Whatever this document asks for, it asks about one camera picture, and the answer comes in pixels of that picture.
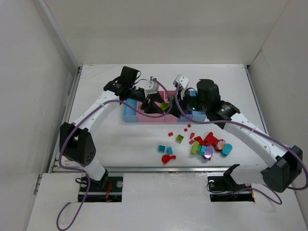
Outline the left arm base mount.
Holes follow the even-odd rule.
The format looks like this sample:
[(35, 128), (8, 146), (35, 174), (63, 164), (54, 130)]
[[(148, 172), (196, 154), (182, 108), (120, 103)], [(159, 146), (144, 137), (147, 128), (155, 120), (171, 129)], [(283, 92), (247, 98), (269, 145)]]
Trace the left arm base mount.
[[(86, 176), (75, 178), (79, 184), (78, 201), (81, 202), (86, 193), (88, 179)], [(123, 177), (109, 176), (103, 183), (90, 180), (90, 189), (87, 193), (85, 202), (90, 203), (118, 203), (122, 202)]]

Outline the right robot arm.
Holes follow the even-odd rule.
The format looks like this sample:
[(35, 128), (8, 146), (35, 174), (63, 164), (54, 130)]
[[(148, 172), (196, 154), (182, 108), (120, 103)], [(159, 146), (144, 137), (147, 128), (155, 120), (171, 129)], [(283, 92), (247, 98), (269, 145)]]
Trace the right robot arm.
[(308, 172), (299, 147), (289, 148), (254, 126), (236, 106), (221, 99), (218, 85), (214, 81), (199, 80), (195, 96), (185, 94), (188, 83), (189, 80), (185, 77), (180, 77), (173, 83), (176, 87), (174, 101), (177, 111), (182, 115), (184, 110), (205, 112), (208, 119), (206, 124), (216, 124), (237, 137), (265, 163), (265, 167), (233, 164), (222, 177), (228, 183), (229, 191), (233, 185), (253, 183), (264, 184), (271, 190), (282, 193), (290, 188), (290, 184), (302, 172)]

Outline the lime printed lego brick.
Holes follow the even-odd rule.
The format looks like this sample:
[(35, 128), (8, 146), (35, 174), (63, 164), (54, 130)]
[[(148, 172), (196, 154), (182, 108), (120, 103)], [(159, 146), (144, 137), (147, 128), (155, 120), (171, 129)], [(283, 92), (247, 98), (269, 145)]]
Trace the lime printed lego brick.
[(161, 103), (160, 108), (165, 112), (170, 107), (170, 103)]

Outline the lime square lego brick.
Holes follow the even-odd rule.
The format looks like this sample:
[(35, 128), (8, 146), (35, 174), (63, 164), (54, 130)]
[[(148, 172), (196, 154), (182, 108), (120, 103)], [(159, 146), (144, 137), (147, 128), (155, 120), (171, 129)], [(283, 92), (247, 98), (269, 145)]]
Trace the lime square lego brick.
[(178, 135), (178, 136), (176, 137), (176, 142), (182, 143), (183, 139), (184, 139), (184, 137), (183, 137), (182, 135)]

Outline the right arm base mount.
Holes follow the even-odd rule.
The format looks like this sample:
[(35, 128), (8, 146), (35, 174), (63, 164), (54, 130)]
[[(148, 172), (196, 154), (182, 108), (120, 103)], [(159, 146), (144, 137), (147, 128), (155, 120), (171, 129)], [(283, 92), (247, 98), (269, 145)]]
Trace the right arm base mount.
[(239, 166), (235, 164), (223, 173), (208, 174), (206, 185), (211, 202), (254, 202), (250, 184), (238, 184), (231, 173)]

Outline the teal lego bricks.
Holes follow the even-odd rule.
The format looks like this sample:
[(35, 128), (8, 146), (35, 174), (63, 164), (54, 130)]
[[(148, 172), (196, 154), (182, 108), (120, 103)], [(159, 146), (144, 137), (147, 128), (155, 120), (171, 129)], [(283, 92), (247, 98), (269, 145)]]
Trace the teal lego bricks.
[(173, 154), (173, 149), (171, 146), (163, 146), (163, 145), (159, 145), (158, 146), (158, 152), (159, 153), (164, 153), (164, 154), (167, 154), (167, 155), (172, 155)]

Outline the red dome lego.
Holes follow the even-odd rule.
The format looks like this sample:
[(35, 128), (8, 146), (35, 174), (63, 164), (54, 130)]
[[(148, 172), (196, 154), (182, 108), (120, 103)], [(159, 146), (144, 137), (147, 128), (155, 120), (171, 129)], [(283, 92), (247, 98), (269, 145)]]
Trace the red dome lego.
[(169, 161), (171, 160), (175, 160), (176, 159), (176, 156), (175, 155), (163, 155), (162, 158), (161, 158), (161, 161), (162, 163), (165, 165), (167, 164)]

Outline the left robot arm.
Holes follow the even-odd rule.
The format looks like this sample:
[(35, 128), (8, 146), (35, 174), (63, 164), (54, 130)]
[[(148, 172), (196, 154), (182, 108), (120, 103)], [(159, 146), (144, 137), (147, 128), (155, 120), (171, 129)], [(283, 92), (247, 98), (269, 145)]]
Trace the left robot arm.
[(92, 135), (109, 116), (121, 105), (127, 105), (127, 99), (139, 101), (147, 106), (157, 107), (156, 103), (163, 103), (159, 88), (164, 86), (156, 79), (147, 80), (145, 87), (136, 87), (139, 71), (124, 66), (120, 76), (109, 81), (103, 88), (100, 96), (90, 108), (72, 123), (64, 122), (60, 127), (59, 165), (62, 158), (78, 164), (74, 170), (86, 175), (86, 186), (96, 184), (104, 189), (108, 182), (108, 171), (96, 158), (96, 147)]

